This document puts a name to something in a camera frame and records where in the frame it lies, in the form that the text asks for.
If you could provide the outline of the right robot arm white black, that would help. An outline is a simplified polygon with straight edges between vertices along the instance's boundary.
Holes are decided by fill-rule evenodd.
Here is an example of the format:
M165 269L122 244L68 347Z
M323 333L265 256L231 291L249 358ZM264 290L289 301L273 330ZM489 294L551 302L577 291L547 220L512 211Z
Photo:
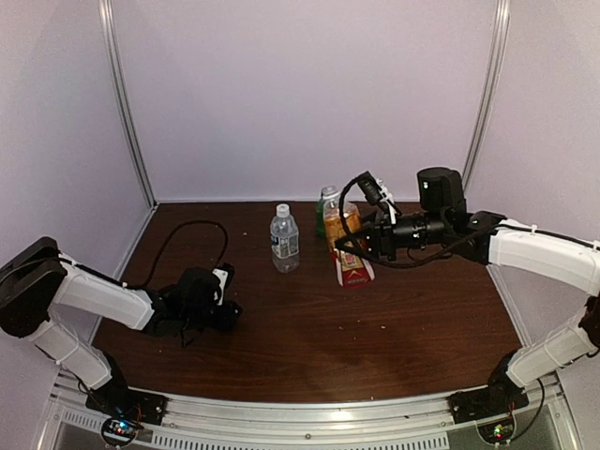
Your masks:
M444 167L418 172L421 212L403 215L383 181L363 172L348 185L359 186L378 212L350 229L337 212L343 234L335 248L364 261L395 269L411 269L446 254L482 265L521 269L558 280L587 294L584 308L558 329L525 346L501 362L481 393L487 413L501 413L522 388L599 353L599 244L525 225L504 215L470 213L461 175Z

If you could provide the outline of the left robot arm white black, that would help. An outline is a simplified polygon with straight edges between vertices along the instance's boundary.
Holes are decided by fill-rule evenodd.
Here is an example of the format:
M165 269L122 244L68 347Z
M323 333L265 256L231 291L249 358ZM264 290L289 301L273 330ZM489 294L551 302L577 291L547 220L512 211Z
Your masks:
M43 236L1 268L1 328L24 338L76 375L115 416L129 414L135 397L118 365L60 321L59 306L91 312L151 337L212 328L232 330L241 307L225 297L233 268L192 267L160 290L105 276L62 253Z

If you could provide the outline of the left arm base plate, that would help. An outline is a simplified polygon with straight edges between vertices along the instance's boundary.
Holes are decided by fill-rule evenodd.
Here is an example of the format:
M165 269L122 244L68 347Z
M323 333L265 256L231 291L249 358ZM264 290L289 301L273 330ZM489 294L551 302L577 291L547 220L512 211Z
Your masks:
M168 399L126 386L107 384L90 390L85 407L112 417L149 425L161 425Z

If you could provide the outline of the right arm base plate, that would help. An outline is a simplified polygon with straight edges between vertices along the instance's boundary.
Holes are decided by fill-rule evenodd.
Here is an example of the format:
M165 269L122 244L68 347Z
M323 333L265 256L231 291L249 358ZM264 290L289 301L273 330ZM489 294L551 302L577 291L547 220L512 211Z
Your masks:
M497 415L507 415L514 409L529 405L523 388L511 382L495 382L471 391L459 391L448 398L455 424L480 421Z

